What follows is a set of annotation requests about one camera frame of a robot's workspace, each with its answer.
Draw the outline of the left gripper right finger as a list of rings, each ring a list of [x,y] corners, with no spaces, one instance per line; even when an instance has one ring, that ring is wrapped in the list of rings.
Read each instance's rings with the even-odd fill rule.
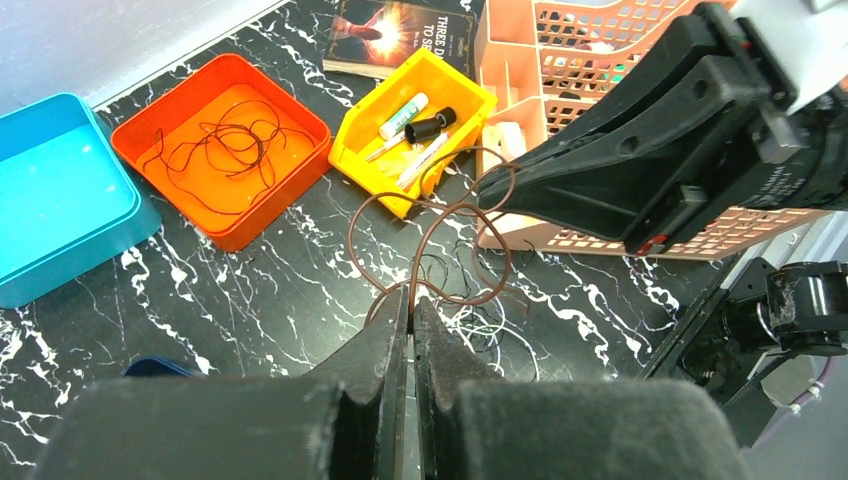
[[[428,300],[411,331],[426,479],[749,477],[724,414],[688,382],[509,381]]]

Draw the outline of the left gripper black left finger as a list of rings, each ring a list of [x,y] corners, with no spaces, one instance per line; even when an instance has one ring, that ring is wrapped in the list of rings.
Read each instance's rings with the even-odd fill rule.
[[[298,377],[101,381],[72,403],[36,479],[394,479],[403,470],[409,293]]]

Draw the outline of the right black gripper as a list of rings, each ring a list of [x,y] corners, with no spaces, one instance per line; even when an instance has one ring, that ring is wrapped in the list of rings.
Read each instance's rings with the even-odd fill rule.
[[[723,210],[847,207],[847,96],[797,96],[752,22],[702,3],[567,127],[493,172],[479,206],[630,254],[661,254]]]

